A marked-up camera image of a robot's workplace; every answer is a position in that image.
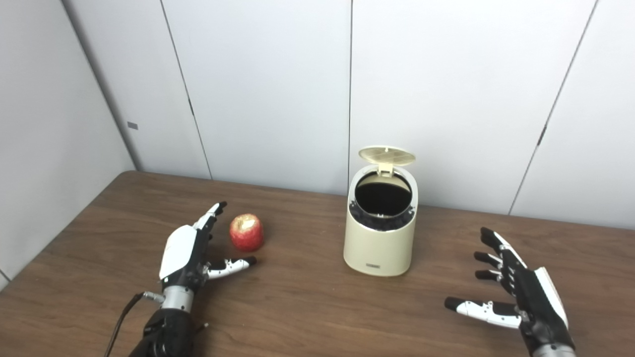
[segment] white wall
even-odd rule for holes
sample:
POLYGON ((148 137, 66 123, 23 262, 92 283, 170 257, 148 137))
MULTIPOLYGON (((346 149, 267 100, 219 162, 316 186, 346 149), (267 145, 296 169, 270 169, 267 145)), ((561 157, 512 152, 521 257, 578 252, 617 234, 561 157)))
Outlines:
POLYGON ((210 178, 160 0, 64 3, 138 168, 210 178))
POLYGON ((351 176, 403 147, 422 204, 508 213, 593 3, 355 1, 351 176))
POLYGON ((14 278, 133 164, 59 1, 0 0, 0 48, 0 269, 14 278))
POLYGON ((513 215, 635 229, 634 19, 598 3, 513 215))
POLYGON ((214 179, 343 194, 350 0, 165 0, 214 179))

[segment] trash can lid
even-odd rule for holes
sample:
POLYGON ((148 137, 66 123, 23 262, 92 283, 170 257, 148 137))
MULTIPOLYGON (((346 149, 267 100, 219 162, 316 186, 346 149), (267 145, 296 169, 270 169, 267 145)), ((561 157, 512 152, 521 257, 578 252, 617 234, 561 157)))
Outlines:
POLYGON ((359 156, 371 164, 405 166, 415 160, 415 155, 394 146, 367 146, 359 151, 359 156))

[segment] wooden table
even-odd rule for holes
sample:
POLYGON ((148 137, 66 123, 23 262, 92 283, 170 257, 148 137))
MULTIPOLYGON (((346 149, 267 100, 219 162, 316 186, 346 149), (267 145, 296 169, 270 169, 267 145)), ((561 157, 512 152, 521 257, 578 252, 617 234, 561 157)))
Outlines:
MULTIPOLYGON (((158 291, 170 233, 212 204, 229 206, 211 258, 240 257, 228 237, 240 213, 261 217, 259 264, 208 283, 194 300, 196 356, 526 356, 515 330, 452 313, 447 295, 512 302, 474 270, 481 226, 530 267, 547 266, 578 357, 635 351, 635 231, 420 207, 410 270, 367 276, 342 258, 346 199, 150 173, 119 176, 0 293, 0 356, 101 356, 133 294, 158 291)), ((127 356, 156 309, 141 301, 113 356, 127 356)))

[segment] cream trash can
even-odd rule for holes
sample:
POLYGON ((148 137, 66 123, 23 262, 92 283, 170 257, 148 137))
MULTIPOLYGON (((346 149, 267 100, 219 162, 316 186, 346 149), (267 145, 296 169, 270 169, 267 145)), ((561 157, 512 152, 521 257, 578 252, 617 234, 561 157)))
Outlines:
POLYGON ((410 267, 417 217, 415 178, 404 168, 415 156, 390 146, 365 147, 370 162, 351 181, 344 238, 344 260, 375 276, 396 276, 410 267))

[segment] apple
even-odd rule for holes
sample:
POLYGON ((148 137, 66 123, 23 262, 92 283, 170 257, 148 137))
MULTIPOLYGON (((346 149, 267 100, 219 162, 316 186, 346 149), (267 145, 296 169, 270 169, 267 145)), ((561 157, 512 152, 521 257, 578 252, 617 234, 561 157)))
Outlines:
POLYGON ((229 225, 229 236, 234 246, 243 252, 252 252, 264 243, 262 223, 251 213, 234 218, 229 225))

